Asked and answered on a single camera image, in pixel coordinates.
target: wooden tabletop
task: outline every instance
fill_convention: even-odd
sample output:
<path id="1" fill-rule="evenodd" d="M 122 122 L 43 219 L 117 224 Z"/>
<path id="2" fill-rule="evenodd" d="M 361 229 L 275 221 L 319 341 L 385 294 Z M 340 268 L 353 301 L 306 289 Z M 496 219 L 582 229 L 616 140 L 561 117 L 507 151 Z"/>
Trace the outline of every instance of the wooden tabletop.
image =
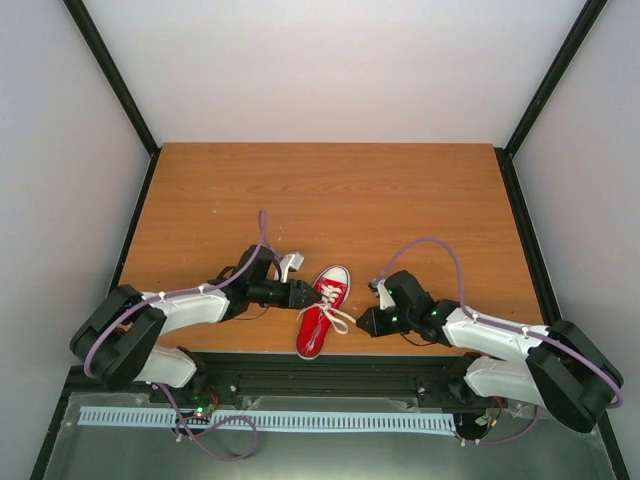
<path id="1" fill-rule="evenodd" d="M 496 157 L 490 145 L 165 144 L 120 283 L 138 290 L 193 287 L 236 265 L 258 240 L 257 213 L 280 252 L 300 251 L 293 274 L 313 283 L 334 264 L 351 272 L 342 309 L 376 303 L 367 283 L 408 241 L 435 236 L 462 263 L 467 303 L 482 312 L 542 323 Z M 457 298 L 451 259 L 438 246 L 409 250 L 407 269 L 435 299 Z M 260 313 L 258 307 L 243 317 Z M 177 330 L 165 346 L 200 351 L 293 352 L 297 312 Z M 420 341 L 417 335 L 411 337 Z M 456 354 L 415 347 L 399 335 L 330 331 L 325 353 Z"/>

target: purple cable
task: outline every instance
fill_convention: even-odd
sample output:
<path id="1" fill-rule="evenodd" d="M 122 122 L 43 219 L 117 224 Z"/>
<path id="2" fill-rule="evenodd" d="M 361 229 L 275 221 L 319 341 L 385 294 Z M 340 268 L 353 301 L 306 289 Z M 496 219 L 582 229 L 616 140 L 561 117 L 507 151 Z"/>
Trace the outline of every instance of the purple cable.
<path id="1" fill-rule="evenodd" d="M 187 432 L 187 435 L 189 436 L 189 438 L 191 438 L 191 440 L 193 440 L 193 443 L 195 443 L 198 447 L 200 447 L 200 449 L 203 452 L 205 452 L 206 454 L 212 456 L 213 458 L 215 458 L 217 460 L 222 460 L 224 462 L 237 462 L 238 460 L 243 460 L 243 459 L 249 457 L 250 455 L 253 454 L 253 452 L 255 452 L 256 447 L 258 446 L 258 429 L 256 428 L 256 424 L 253 423 L 249 417 L 247 417 L 245 415 L 234 415 L 234 416 L 231 416 L 231 417 L 227 417 L 224 420 L 220 420 L 219 422 L 214 423 L 209 428 L 207 428 L 205 431 L 200 432 L 198 434 L 194 434 L 193 431 L 189 428 L 189 425 L 187 423 L 187 419 L 185 419 L 184 416 L 182 415 L 182 412 L 180 412 L 180 408 L 178 407 L 178 404 L 176 403 L 175 399 L 173 398 L 173 395 L 171 395 L 171 392 L 169 391 L 167 386 L 164 385 L 163 383 L 156 383 L 154 385 L 156 385 L 160 390 L 162 390 L 164 395 L 167 397 L 167 400 L 169 400 L 169 403 L 171 404 L 171 407 L 175 410 L 176 415 L 178 417 L 178 421 L 179 421 L 178 425 L 182 426 L 182 428 L 185 429 L 185 431 Z M 200 440 L 198 440 L 198 437 L 204 437 L 205 435 L 209 435 L 215 429 L 217 429 L 219 426 L 224 425 L 225 423 L 232 422 L 234 420 L 240 420 L 240 421 L 245 422 L 247 425 L 249 425 L 249 427 L 251 428 L 251 431 L 253 432 L 253 444 L 251 445 L 251 448 L 249 448 L 249 450 L 247 450 L 246 452 L 241 453 L 240 455 L 235 455 L 233 457 L 226 456 L 226 455 L 220 455 L 219 453 L 216 453 L 216 452 L 213 452 L 213 451 L 209 450 Z"/>
<path id="2" fill-rule="evenodd" d="M 268 243 L 267 242 L 267 212 L 264 209 L 260 209 L 260 211 L 258 212 L 258 225 L 260 227 L 260 238 L 258 239 L 258 246 L 253 250 L 253 253 L 247 260 L 247 263 L 245 263 L 242 267 L 238 269 L 236 273 L 231 275 L 228 279 L 224 280 L 223 282 L 220 282 L 217 285 L 209 285 L 208 287 L 203 288 L 202 293 L 211 293 L 226 287 L 231 282 L 233 282 L 236 278 L 242 275 L 242 273 L 247 268 L 249 268 L 249 265 L 251 265 L 253 261 L 256 259 L 256 257 L 258 256 L 260 247 Z M 118 318 L 116 318 L 113 321 L 113 323 L 105 329 L 104 332 L 100 334 L 100 336 L 97 338 L 97 340 L 89 349 L 89 353 L 87 353 L 87 357 L 84 360 L 84 374 L 87 377 L 96 378 L 93 372 L 91 371 L 91 362 L 93 361 L 93 357 L 95 356 L 96 352 L 98 351 L 100 346 L 104 343 L 104 341 L 107 339 L 107 337 L 111 335 L 111 333 L 113 333 L 113 331 L 118 327 L 118 325 L 122 324 L 122 322 L 124 322 L 127 318 L 129 318 L 131 315 L 136 313 L 138 310 L 141 310 L 147 305 L 157 302 L 158 300 L 163 300 L 163 299 L 168 300 L 171 298 L 182 297 L 184 295 L 193 295 L 193 294 L 199 294 L 199 293 L 201 293 L 199 287 L 185 288 L 184 290 L 174 290 L 173 292 L 165 293 L 164 296 L 156 295 L 151 298 L 147 298 L 146 300 L 136 303 L 133 307 L 126 310 Z"/>
<path id="3" fill-rule="evenodd" d="M 520 333 L 523 335 L 525 334 L 525 332 L 523 332 L 521 327 L 516 327 L 514 325 L 505 325 L 501 322 L 496 322 L 491 318 L 487 318 L 487 316 L 484 314 L 474 314 L 469 310 L 469 308 L 467 307 L 464 301 L 464 278 L 462 276 L 462 267 L 460 265 L 460 259 L 458 258 L 458 255 L 456 255 L 456 252 L 453 250 L 453 248 L 451 248 L 450 245 L 448 245 L 447 243 L 435 237 L 416 238 L 415 240 L 407 243 L 404 247 L 398 250 L 398 252 L 391 258 L 391 260 L 389 260 L 389 263 L 387 263 L 387 265 L 384 267 L 382 272 L 380 272 L 380 275 L 378 275 L 375 278 L 375 280 L 373 281 L 374 285 L 377 284 L 380 280 L 382 280 L 382 278 L 391 269 L 391 267 L 393 266 L 395 261 L 398 259 L 398 257 L 400 257 L 400 255 L 402 255 L 405 251 L 407 251 L 409 248 L 413 247 L 414 245 L 417 245 L 418 243 L 435 243 L 437 245 L 440 245 L 442 248 L 444 248 L 447 251 L 447 253 L 449 253 L 449 256 L 453 260 L 453 263 L 456 268 L 456 276 L 458 277 L 458 301 L 460 302 L 460 308 L 465 313 L 465 315 L 467 315 L 469 318 L 473 318 L 479 323 L 488 325 L 490 327 L 500 328 L 502 330 L 507 330 L 509 332 L 514 332 L 514 333 Z M 576 352 L 572 348 L 567 347 L 563 343 L 560 343 L 559 341 L 553 338 L 549 338 L 546 335 L 542 335 L 540 333 L 532 332 L 532 331 L 527 331 L 526 335 L 529 335 L 533 338 L 537 338 L 538 340 L 542 340 L 543 342 L 548 343 L 552 347 L 557 348 L 558 350 L 566 353 L 570 357 L 573 357 L 575 360 L 582 363 L 585 367 L 587 367 L 589 370 L 595 373 L 598 377 L 600 377 L 600 379 L 602 379 L 602 381 L 605 382 L 609 388 L 611 388 L 611 390 L 617 397 L 616 401 L 613 403 L 610 403 L 607 406 L 607 408 L 619 408 L 622 406 L 622 404 L 624 403 L 624 397 L 622 395 L 622 390 L 620 389 L 618 384 L 616 384 L 616 382 L 609 375 L 607 375 L 605 372 L 600 370 L 589 359 L 585 358 L 583 355 Z"/>
<path id="4" fill-rule="evenodd" d="M 509 443 L 509 442 L 513 442 L 514 440 L 518 440 L 519 438 L 524 437 L 527 433 L 531 432 L 531 430 L 533 430 L 535 428 L 535 426 L 538 424 L 538 420 L 540 420 L 541 416 L 542 416 L 542 411 L 540 410 L 540 408 L 536 407 L 536 411 L 533 414 L 533 419 L 531 420 L 529 425 L 527 425 L 526 428 L 524 430 L 522 430 L 521 432 L 518 432 L 515 435 L 511 435 L 510 437 L 507 437 L 507 438 L 501 438 L 500 440 L 491 440 L 491 441 L 488 441 L 488 442 L 483 442 L 482 440 L 480 440 L 477 443 L 477 445 L 478 446 L 482 446 L 482 447 L 491 447 L 491 446 L 494 446 L 494 445 L 504 445 L 505 443 Z M 457 432 L 456 432 L 455 436 L 460 441 L 464 441 L 465 440 Z"/>

